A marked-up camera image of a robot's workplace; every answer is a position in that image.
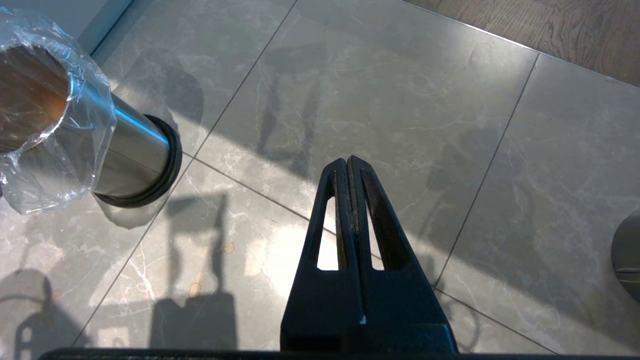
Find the tile floor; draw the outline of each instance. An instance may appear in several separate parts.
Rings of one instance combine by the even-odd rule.
[[[136,0],[95,58],[177,128],[183,173],[142,209],[0,200],[0,358],[277,349],[317,181],[350,154],[462,351],[640,355],[609,262],[640,207],[640,89],[400,0]]]

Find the black base ring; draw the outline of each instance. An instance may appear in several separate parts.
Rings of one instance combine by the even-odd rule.
[[[119,208],[139,208],[140,206],[151,204],[164,195],[178,178],[180,166],[182,165],[182,144],[178,134],[161,119],[152,115],[145,114],[145,116],[164,133],[169,142],[169,157],[164,170],[154,184],[132,196],[119,197],[94,193],[98,199],[109,205],[118,206]]]

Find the clear plastic bag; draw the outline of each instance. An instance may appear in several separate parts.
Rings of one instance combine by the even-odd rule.
[[[22,214],[91,192],[116,126],[109,81],[53,21],[0,7],[0,181]]]

